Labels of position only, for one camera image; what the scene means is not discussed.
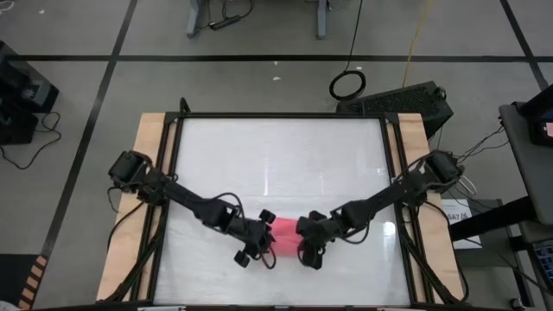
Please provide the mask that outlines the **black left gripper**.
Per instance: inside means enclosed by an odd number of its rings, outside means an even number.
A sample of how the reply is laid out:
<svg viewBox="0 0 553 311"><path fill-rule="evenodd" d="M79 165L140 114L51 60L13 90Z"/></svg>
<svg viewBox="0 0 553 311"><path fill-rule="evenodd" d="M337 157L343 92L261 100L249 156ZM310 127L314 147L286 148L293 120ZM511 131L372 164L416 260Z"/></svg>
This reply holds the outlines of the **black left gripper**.
<svg viewBox="0 0 553 311"><path fill-rule="evenodd" d="M259 214L259 219L235 218L232 220L232 236L245 244L243 250L238 251L234 261L246 268L251 259L261 260L266 268L274 268L277 263L276 253L272 246L276 242L270 224L276 215L268 210Z"/></svg>

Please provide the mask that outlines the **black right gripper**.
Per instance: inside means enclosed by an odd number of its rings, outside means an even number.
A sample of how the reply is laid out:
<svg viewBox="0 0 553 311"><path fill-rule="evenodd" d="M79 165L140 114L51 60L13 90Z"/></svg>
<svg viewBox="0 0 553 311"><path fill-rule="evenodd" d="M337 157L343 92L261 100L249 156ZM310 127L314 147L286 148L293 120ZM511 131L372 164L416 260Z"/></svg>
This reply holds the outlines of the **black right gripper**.
<svg viewBox="0 0 553 311"><path fill-rule="evenodd" d="M319 270L327 243L339 238L341 231L336 219L312 211L308 217L297 220L296 234L301 236L296 250L300 262L306 267Z"/></svg>

